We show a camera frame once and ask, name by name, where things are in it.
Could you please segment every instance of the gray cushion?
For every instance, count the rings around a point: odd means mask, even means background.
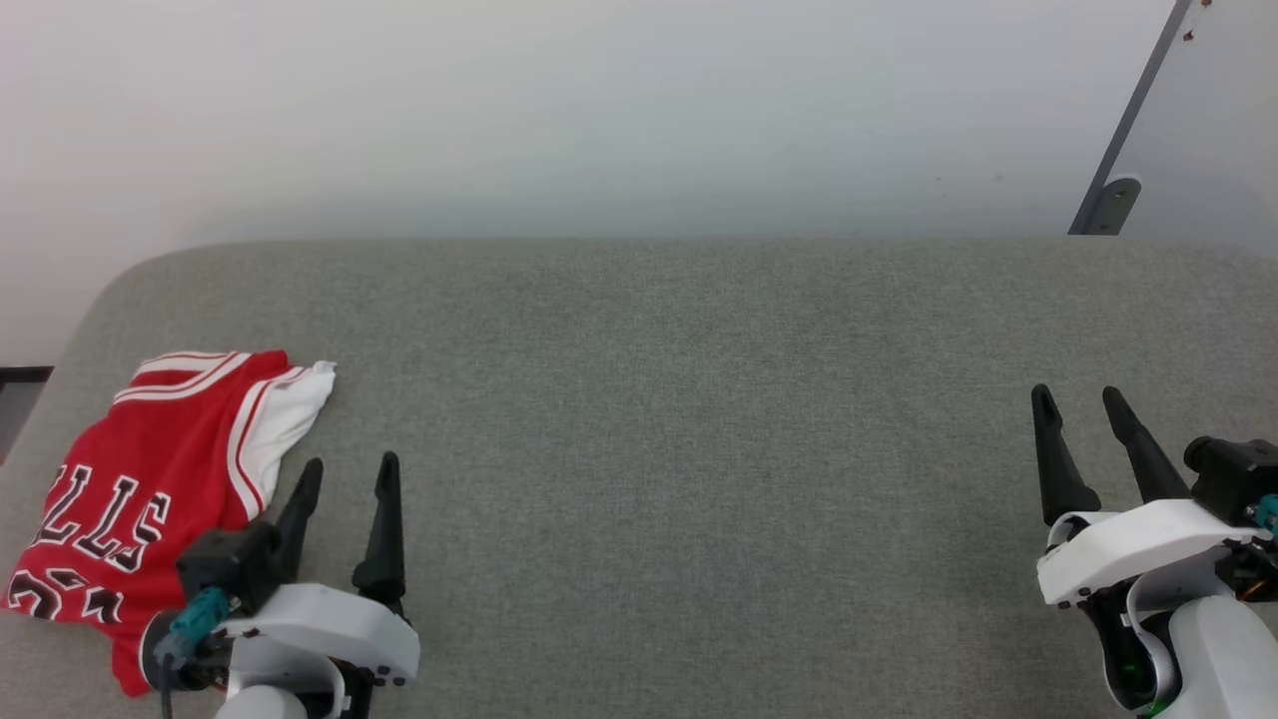
[[[349,586],[403,461],[424,662],[374,716],[1118,716],[1090,626],[1035,585],[1030,388],[1134,507],[1102,388],[1173,457],[1278,439],[1275,276],[1113,238],[179,253],[75,333],[3,469],[0,564],[141,359],[281,346],[339,364],[280,488],[323,457],[304,580]],[[0,646],[5,715],[155,710],[88,628],[4,613]]]

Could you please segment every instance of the red jersey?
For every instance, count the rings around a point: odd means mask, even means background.
[[[331,364],[291,368],[280,350],[143,363],[58,469],[6,607],[97,627],[112,640],[120,687],[146,693],[142,633],[156,613],[185,605],[178,557],[204,531],[239,530],[266,508],[280,458],[332,382]]]

